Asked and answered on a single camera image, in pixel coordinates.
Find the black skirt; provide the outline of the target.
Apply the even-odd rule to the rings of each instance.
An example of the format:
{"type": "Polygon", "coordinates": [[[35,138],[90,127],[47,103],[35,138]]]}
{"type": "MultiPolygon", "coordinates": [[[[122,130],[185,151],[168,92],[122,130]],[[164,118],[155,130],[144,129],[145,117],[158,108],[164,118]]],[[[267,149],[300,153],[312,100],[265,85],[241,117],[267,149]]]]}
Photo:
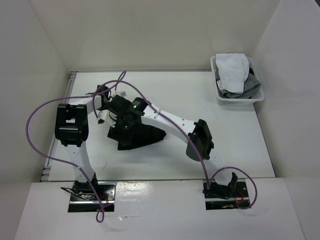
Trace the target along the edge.
{"type": "Polygon", "coordinates": [[[162,141],[167,133],[157,127],[136,124],[130,128],[110,127],[107,137],[118,142],[118,151],[142,148],[162,141]]]}

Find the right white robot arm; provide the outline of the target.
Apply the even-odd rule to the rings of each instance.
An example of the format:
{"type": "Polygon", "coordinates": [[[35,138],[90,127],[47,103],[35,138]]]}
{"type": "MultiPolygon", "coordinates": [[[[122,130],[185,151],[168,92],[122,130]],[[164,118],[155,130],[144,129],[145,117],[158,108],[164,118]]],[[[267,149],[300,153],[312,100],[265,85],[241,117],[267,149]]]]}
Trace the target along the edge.
{"type": "Polygon", "coordinates": [[[106,104],[114,114],[108,137],[118,142],[119,150],[131,150],[158,143],[171,134],[186,144],[185,154],[200,162],[206,171],[217,172],[215,183],[207,180],[204,193],[228,199],[237,190],[238,176],[224,168],[214,152],[212,134],[206,121],[187,120],[163,111],[141,97],[129,101],[116,95],[106,104]]]}

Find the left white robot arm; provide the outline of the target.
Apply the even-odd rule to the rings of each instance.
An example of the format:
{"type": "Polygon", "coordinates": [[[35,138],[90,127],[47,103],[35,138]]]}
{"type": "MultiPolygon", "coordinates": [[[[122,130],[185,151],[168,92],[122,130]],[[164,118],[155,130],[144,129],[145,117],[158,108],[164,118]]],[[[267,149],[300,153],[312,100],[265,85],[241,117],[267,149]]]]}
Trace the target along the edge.
{"type": "Polygon", "coordinates": [[[61,103],[57,107],[55,138],[67,151],[73,167],[75,180],[72,188],[65,191],[82,200],[96,200],[100,188],[96,173],[91,167],[86,140],[89,137],[88,115],[102,109],[110,99],[108,87],[97,86],[98,93],[80,97],[70,103],[61,103]]]}

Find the white skirt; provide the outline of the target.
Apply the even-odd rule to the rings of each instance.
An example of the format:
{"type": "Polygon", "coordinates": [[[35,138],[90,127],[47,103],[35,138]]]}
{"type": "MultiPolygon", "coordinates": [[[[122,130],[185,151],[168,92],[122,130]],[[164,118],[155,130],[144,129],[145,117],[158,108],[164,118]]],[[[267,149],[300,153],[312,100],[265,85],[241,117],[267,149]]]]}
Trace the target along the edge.
{"type": "Polygon", "coordinates": [[[242,94],[249,76],[249,60],[244,53],[219,53],[215,57],[218,69],[218,88],[233,94],[242,94]]]}

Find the grey skirt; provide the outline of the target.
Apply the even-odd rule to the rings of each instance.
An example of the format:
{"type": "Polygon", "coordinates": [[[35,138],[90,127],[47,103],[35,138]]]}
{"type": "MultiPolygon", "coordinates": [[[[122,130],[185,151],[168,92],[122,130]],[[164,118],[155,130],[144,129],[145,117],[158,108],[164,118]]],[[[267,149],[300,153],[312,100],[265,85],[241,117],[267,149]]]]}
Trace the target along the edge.
{"type": "Polygon", "coordinates": [[[231,93],[231,92],[227,92],[227,91],[222,91],[219,88],[218,88],[218,90],[219,90],[219,93],[222,98],[249,99],[251,97],[251,95],[253,95],[257,92],[257,90],[260,88],[260,85],[261,85],[261,83],[259,80],[257,80],[255,75],[249,72],[248,78],[247,78],[246,82],[244,83],[243,93],[239,93],[239,94],[238,93],[231,93]]]}

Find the white plastic basket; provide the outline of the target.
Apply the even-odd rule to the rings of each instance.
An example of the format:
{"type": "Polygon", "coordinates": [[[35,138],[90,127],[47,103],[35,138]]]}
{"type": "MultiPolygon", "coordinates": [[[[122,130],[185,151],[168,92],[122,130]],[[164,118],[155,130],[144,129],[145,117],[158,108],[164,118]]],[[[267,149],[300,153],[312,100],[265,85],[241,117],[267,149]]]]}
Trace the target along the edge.
{"type": "Polygon", "coordinates": [[[261,102],[265,99],[265,94],[263,91],[263,86],[260,85],[259,89],[255,94],[252,94],[250,98],[224,98],[221,97],[218,85],[217,85],[217,79],[218,79],[218,67],[216,65],[216,56],[212,56],[210,58],[210,66],[211,66],[211,72],[213,75],[213,89],[216,94],[217,103],[220,106],[223,105],[235,105],[235,106],[247,106],[247,105],[253,105],[256,102],[261,102]]]}

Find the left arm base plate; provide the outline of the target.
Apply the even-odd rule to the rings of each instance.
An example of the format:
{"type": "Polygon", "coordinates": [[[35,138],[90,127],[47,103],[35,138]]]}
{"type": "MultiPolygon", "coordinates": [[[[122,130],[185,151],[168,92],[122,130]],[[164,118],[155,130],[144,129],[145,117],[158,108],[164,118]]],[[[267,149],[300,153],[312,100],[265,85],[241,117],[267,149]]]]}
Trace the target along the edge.
{"type": "Polygon", "coordinates": [[[115,182],[98,181],[95,185],[98,198],[90,186],[81,189],[79,185],[76,187],[76,183],[74,183],[72,187],[61,187],[61,189],[70,194],[69,213],[95,213],[100,209],[98,199],[102,202],[105,212],[113,212],[115,209],[115,182]]]}

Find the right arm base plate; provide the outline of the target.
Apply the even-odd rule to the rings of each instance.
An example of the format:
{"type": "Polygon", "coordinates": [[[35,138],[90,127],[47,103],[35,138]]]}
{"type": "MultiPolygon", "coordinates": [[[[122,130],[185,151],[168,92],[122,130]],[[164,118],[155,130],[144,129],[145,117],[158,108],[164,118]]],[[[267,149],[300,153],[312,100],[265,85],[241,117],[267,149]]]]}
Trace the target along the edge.
{"type": "Polygon", "coordinates": [[[216,182],[212,182],[207,189],[207,183],[204,181],[202,193],[206,210],[239,209],[251,204],[246,182],[242,179],[236,183],[234,191],[216,182]]]}

